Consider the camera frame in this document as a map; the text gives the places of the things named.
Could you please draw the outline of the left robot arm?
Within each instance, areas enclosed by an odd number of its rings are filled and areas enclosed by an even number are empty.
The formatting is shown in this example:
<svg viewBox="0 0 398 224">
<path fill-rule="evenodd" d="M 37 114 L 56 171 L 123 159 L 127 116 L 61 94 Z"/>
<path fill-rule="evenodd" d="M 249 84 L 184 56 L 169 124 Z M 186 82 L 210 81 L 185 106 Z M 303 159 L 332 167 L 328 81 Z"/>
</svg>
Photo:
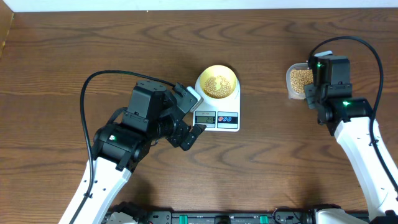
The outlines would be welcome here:
<svg viewBox="0 0 398 224">
<path fill-rule="evenodd" d="M 190 126 L 183 118 L 202 101 L 190 86 L 178 83 L 168 90 L 159 82 L 139 80 L 129 106 L 97 130 L 91 159 L 60 223 L 101 223 L 153 141 L 165 138 L 189 150 L 205 126 Z"/>
</svg>

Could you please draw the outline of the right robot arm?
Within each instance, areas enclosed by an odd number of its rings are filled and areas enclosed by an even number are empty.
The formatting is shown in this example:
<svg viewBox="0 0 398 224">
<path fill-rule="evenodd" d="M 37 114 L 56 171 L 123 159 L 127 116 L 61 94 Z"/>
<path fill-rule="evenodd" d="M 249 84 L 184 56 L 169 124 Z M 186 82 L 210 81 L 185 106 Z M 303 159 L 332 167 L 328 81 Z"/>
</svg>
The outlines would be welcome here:
<svg viewBox="0 0 398 224">
<path fill-rule="evenodd" d="M 305 85 L 310 109 L 343 148 L 366 199 L 370 223 L 397 223 L 397 165 L 371 116 L 365 98 L 352 96 L 350 64 L 345 56 L 322 52 L 310 57 L 313 83 Z"/>
</svg>

